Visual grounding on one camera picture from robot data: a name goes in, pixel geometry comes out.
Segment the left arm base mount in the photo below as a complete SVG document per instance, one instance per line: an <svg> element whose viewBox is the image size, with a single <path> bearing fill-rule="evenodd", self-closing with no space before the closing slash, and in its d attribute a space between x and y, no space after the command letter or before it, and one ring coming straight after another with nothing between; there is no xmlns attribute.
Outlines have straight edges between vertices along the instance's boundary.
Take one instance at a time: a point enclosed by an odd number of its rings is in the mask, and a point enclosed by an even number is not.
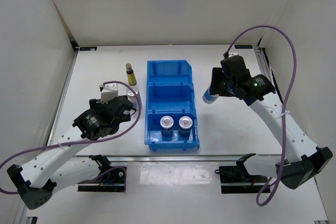
<svg viewBox="0 0 336 224"><path fill-rule="evenodd" d="M91 155L89 158L98 164L97 178L78 184L78 192L124 193L127 190L127 167L112 165L107 157Z"/></svg>

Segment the pepper jar red logo lid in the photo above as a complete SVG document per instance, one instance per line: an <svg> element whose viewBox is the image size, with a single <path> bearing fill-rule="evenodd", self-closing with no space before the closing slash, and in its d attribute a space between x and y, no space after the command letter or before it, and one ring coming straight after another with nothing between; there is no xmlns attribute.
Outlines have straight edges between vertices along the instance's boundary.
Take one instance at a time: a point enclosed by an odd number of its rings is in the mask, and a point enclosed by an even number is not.
<svg viewBox="0 0 336 224"><path fill-rule="evenodd" d="M189 116L182 116L178 122L179 135L182 137L189 137L193 126L192 118Z"/></svg>

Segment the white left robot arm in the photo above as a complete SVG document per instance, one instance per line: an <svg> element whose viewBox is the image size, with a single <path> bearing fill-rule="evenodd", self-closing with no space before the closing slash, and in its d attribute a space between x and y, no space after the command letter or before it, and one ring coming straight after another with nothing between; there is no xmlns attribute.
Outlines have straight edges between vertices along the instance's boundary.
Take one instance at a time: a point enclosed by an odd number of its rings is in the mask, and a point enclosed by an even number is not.
<svg viewBox="0 0 336 224"><path fill-rule="evenodd" d="M82 182L105 182L114 170L102 155L66 166L82 149L119 130L120 123L131 120L136 111L127 96L113 98L106 104L97 99L89 101L90 108L74 119L72 126L58 140L55 148L48 148L23 165L12 165L7 173L19 196L30 210L44 205L53 194Z"/></svg>

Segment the yellow label brown bottle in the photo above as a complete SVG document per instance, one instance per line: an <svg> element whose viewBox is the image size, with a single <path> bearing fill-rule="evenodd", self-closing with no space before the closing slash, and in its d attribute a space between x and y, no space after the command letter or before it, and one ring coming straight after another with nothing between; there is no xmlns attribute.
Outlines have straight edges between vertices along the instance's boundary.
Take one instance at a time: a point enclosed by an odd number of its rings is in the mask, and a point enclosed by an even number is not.
<svg viewBox="0 0 336 224"><path fill-rule="evenodd" d="M133 68L131 66L130 63L127 63L125 65L126 67L126 73L127 73L127 79L128 79L128 83L130 86L135 86L137 84L137 80L133 71Z"/></svg>

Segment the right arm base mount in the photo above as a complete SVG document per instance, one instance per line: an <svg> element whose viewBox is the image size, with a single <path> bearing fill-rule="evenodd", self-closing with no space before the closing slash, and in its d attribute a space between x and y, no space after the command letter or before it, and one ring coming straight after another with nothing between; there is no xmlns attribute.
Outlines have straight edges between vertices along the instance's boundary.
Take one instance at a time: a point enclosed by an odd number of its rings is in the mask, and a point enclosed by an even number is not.
<svg viewBox="0 0 336 224"><path fill-rule="evenodd" d="M251 175L244 167L244 162L256 154L241 157L232 166L220 166L214 170L219 175L222 194L257 194L268 178L263 175Z"/></svg>

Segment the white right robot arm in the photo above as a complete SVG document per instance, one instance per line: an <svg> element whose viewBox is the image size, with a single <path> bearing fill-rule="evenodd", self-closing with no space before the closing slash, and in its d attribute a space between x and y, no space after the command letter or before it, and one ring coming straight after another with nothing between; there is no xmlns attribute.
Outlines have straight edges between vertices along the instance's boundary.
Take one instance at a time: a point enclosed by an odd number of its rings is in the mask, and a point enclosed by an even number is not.
<svg viewBox="0 0 336 224"><path fill-rule="evenodd" d="M247 154L236 162L236 177L247 182L254 176L276 177L290 189L296 189L319 174L333 154L318 147L303 132L281 104L276 89L263 74L251 76L244 59L233 55L212 70L209 92L215 97L243 100L270 129L285 153L281 165L271 157Z"/></svg>

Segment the silver lid jar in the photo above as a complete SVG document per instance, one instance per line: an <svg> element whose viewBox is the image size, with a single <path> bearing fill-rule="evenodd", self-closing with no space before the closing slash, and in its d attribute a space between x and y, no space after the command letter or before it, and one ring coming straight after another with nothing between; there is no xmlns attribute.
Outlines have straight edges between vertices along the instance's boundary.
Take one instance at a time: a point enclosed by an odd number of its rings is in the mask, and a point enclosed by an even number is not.
<svg viewBox="0 0 336 224"><path fill-rule="evenodd" d="M202 99L206 104L212 104L219 98L218 94L211 94L210 93L210 87L211 86L207 87L207 89L205 90L205 92L202 96Z"/></svg>
<svg viewBox="0 0 336 224"><path fill-rule="evenodd" d="M137 96L139 95L139 89L136 86L131 87L135 93L133 93L129 88L126 89L126 95L128 97L128 100L132 102L133 106L137 109L138 108L138 102L137 102Z"/></svg>

